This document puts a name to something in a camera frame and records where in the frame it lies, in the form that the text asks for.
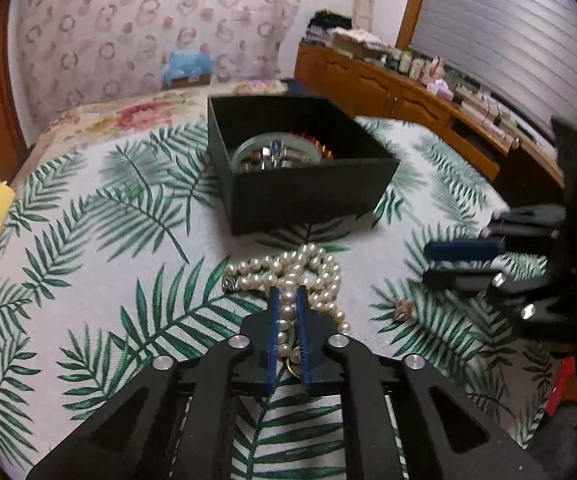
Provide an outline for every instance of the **blue plastic bag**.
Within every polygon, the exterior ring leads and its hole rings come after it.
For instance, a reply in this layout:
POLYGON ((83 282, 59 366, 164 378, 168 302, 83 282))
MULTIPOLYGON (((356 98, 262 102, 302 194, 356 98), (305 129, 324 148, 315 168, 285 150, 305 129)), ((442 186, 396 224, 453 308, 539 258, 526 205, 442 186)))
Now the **blue plastic bag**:
POLYGON ((173 79, 182 77, 194 77, 211 74, 213 65, 210 56, 204 52, 188 53, 174 50, 169 56, 169 62, 164 72, 164 82, 167 88, 171 88, 173 79))

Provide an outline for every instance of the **red object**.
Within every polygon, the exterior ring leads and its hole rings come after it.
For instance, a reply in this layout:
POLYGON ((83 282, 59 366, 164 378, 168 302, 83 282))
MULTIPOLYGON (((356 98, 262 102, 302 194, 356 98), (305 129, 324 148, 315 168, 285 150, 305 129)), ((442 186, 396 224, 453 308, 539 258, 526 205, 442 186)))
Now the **red object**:
POLYGON ((555 409, 559 406, 562 401, 562 397, 565 394, 566 386, 571 380, 571 377, 575 375, 575 358, 567 357, 563 359, 560 363, 560 368, 557 371, 557 377, 555 378, 555 384, 553 385, 553 390, 547 405, 544 407, 544 411, 549 415, 555 413, 555 409))

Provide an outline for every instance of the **pink curtain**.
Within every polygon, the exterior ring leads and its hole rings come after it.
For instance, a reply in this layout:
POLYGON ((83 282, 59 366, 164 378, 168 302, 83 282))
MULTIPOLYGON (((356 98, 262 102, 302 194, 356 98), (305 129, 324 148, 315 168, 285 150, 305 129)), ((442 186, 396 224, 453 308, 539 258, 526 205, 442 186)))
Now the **pink curtain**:
POLYGON ((18 55, 34 122, 157 92, 172 50, 207 52, 215 79, 273 77, 300 0, 21 0, 18 55))

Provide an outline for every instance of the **red flower print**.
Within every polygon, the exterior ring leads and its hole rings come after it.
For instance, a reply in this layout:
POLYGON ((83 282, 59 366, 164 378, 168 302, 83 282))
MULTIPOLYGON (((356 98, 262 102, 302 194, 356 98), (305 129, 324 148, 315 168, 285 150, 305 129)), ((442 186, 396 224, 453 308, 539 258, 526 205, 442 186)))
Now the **red flower print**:
POLYGON ((147 130, 160 124, 171 124, 172 107, 165 102, 150 102, 120 111, 117 127, 121 130, 147 130))

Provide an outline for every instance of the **pearl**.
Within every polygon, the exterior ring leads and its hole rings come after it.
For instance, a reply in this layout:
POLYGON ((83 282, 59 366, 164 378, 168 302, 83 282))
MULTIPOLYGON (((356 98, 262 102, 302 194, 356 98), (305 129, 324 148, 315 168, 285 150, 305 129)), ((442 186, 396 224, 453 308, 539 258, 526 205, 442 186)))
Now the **pearl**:
POLYGON ((297 294, 292 290, 285 290, 280 294, 280 303, 283 305, 291 305, 295 303, 297 299, 297 294))
POLYGON ((266 288, 271 288, 272 286, 275 286, 275 284, 278 282, 278 277, 272 272, 267 272, 266 274, 264 274, 262 282, 264 282, 266 288))
POLYGON ((337 295, 340 293, 340 285, 337 283, 331 283, 326 286, 326 290, 330 292, 334 298, 337 298, 337 295))
POLYGON ((239 262, 237 264, 237 270, 240 274, 248 274, 251 270, 251 267, 249 266, 248 262, 239 262))
POLYGON ((295 310, 292 305, 282 305, 280 307, 280 319, 286 321, 293 321, 295 319, 295 310))
POLYGON ((290 280, 288 278, 284 278, 284 283, 282 285, 283 290, 297 290, 297 282, 296 280, 290 280))
POLYGON ((262 261, 254 258, 251 260, 249 266, 251 267, 251 272, 257 272, 258 270, 262 269, 262 261))
POLYGON ((274 274, 279 274, 282 271, 282 263, 276 258, 270 264, 270 272, 274 274))
POLYGON ((286 343, 282 343, 278 346, 278 356, 280 357, 289 357, 291 355, 291 347, 286 343))
POLYGON ((317 267, 320 266, 321 262, 322 260, 319 256, 314 256, 309 262, 309 269, 311 269, 313 272, 317 272, 317 267))
POLYGON ((299 348, 291 350, 291 362, 294 365, 299 365, 302 362, 302 355, 299 348))
POLYGON ((320 301, 324 301, 325 303, 329 303, 329 301, 332 301, 334 299, 335 298, 328 290, 325 290, 323 291, 322 294, 320 294, 320 301))
POLYGON ((294 262, 299 265, 306 265, 309 262, 309 256, 306 253, 299 253, 294 262))
POLYGON ((262 277, 258 273, 251 274, 251 277, 249 278, 249 280, 251 281, 251 288, 253 290, 257 290, 264 283, 264 281, 262 280, 262 277))
POLYGON ((322 274, 320 274, 320 278, 325 280, 326 285, 328 285, 329 283, 331 283, 333 275, 330 272, 323 272, 322 274))
POLYGON ((293 256, 291 253, 281 253, 280 254, 280 262, 283 266, 289 266, 293 263, 293 256))
POLYGON ((292 264, 288 266, 286 272, 293 272, 294 274, 303 274, 304 273, 304 266, 300 264, 292 264))
POLYGON ((237 285, 240 286, 240 290, 249 290, 249 288, 251 288, 251 281, 245 276, 240 276, 240 279, 237 280, 237 285))
POLYGON ((322 290, 323 288, 325 288, 325 280, 323 280, 322 278, 316 278, 315 280, 313 280, 311 288, 313 288, 313 290, 322 290))

